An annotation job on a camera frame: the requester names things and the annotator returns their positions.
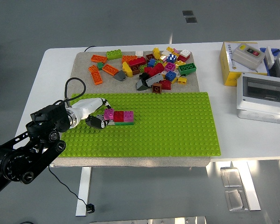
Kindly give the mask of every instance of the white table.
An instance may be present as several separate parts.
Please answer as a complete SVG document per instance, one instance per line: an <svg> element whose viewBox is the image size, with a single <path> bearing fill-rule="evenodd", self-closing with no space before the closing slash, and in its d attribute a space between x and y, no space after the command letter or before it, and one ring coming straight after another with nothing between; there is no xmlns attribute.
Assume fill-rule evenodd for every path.
<svg viewBox="0 0 280 224"><path fill-rule="evenodd" d="M280 48L280 40L257 41L260 47ZM90 51L145 51L167 46L188 49L197 67L200 91L208 92L216 124L221 156L211 161L280 159L280 124L240 119L236 114L236 87L223 85L219 53L222 42L144 46L95 47ZM48 49L42 59L16 135L26 131L30 114L64 98L76 54L86 48Z"/></svg>

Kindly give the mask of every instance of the green baseplate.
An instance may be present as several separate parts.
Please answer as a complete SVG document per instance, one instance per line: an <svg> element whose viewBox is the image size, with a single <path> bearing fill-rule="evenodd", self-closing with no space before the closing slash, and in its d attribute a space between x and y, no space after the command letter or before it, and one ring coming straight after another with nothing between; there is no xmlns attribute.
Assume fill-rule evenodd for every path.
<svg viewBox="0 0 280 224"><path fill-rule="evenodd" d="M62 134L61 157L221 155L206 92L84 94L72 104L84 98L105 98L115 111L134 111L134 125L94 129L83 120Z"/></svg>

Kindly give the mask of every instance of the gray floor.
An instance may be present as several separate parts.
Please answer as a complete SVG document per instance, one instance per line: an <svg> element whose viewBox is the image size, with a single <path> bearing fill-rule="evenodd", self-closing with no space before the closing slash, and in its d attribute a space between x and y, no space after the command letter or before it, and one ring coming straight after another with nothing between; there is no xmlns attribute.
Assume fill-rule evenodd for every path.
<svg viewBox="0 0 280 224"><path fill-rule="evenodd" d="M198 23L187 24L183 10L193 10ZM0 144L15 135L47 49L274 39L280 39L280 0L0 1ZM220 178L207 179L204 168L190 175L186 168L96 168L91 201L98 211L93 215L74 218L76 200L44 171L31 185L12 183L0 193L0 223L26 218L40 224L69 223L68 218L87 223L190 215L208 215L208 223L277 223L278 161L260 164L262 170L253 180L261 212L231 214L222 207L224 197L214 203ZM78 168L56 172L78 190ZM186 188L193 180L197 182ZM191 200L195 190L203 195L197 202Z"/></svg>

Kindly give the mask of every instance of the robotic arm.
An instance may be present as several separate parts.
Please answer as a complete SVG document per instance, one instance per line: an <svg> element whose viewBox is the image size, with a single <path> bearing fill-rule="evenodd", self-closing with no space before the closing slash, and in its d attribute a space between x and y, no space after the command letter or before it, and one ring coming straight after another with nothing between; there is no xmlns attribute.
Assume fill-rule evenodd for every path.
<svg viewBox="0 0 280 224"><path fill-rule="evenodd" d="M85 119L90 127L102 129L109 123L91 116L105 105L103 98L82 99L66 108L64 101L49 105L31 114L32 121L26 124L27 131L0 145L0 191L11 181L31 183L65 149L59 133L76 127ZM29 142L18 149L14 145L29 137Z"/></svg>

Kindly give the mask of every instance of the magenta lego brick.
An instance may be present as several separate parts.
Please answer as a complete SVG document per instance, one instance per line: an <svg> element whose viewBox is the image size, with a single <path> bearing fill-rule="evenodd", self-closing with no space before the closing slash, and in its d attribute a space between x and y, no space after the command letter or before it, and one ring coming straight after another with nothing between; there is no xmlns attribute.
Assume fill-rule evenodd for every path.
<svg viewBox="0 0 280 224"><path fill-rule="evenodd" d="M123 112L123 121L124 122L134 122L134 112L133 111L124 111Z"/></svg>
<svg viewBox="0 0 280 224"><path fill-rule="evenodd" d="M175 70L175 64L168 62L165 66L165 71L174 71Z"/></svg>
<svg viewBox="0 0 280 224"><path fill-rule="evenodd" d="M114 118L114 109L105 109L104 111L104 119L105 120L113 120Z"/></svg>

